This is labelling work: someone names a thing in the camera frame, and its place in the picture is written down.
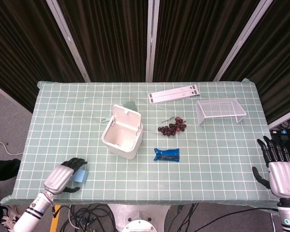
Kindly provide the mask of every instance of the white wire basket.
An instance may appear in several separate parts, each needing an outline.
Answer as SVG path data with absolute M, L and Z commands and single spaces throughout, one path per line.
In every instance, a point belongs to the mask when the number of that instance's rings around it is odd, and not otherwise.
M 199 125 L 205 118 L 235 116 L 236 122 L 238 123 L 246 116 L 246 112 L 241 105 L 233 98 L 199 100 L 196 103 L 196 107 Z

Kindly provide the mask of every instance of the blue packet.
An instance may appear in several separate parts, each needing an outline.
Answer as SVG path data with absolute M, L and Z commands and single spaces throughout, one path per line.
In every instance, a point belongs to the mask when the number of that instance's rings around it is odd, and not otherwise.
M 156 157 L 154 161 L 157 160 L 168 160 L 179 162 L 179 148 L 178 149 L 169 149 L 165 151 L 161 151 L 158 148 L 155 148 Z

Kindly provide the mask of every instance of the green tablecloth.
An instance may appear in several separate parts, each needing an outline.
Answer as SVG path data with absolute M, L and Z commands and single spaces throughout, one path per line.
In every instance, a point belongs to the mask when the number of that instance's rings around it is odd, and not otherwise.
M 147 94 L 196 84 L 200 96 L 150 104 Z M 62 193 L 59 204 L 184 204 L 215 202 L 274 206 L 276 197 L 254 180 L 256 166 L 267 169 L 256 139 L 270 136 L 257 89 L 252 82 L 201 83 L 49 83 L 39 82 L 24 155 L 11 196 L 3 203 L 30 203 L 43 191 L 56 165 L 72 157 L 88 161 L 77 193 Z M 197 125 L 197 100 L 236 98 L 247 116 L 205 119 Z M 114 104 L 135 101 L 142 115 L 143 141 L 136 158 L 110 154 L 101 137 Z M 157 127 L 172 116 L 187 130 L 163 136 Z M 180 162 L 153 161 L 154 148 L 180 149 Z

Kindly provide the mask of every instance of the sneaker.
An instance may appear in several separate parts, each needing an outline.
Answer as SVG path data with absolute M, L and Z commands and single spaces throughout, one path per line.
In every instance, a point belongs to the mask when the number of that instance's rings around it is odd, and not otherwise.
M 12 206 L 2 206 L 3 207 L 3 217 L 1 219 L 1 225 L 5 227 L 8 232 L 14 232 L 14 225 L 19 220 L 20 215 L 16 211 L 16 207 Z

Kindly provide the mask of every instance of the grapes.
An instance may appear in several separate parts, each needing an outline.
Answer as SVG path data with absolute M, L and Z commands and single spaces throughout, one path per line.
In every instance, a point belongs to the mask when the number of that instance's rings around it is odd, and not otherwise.
M 180 117 L 176 117 L 174 124 L 170 123 L 169 126 L 158 127 L 158 131 L 166 136 L 175 135 L 177 132 L 185 131 L 185 128 L 187 127 L 185 122 L 186 121 Z

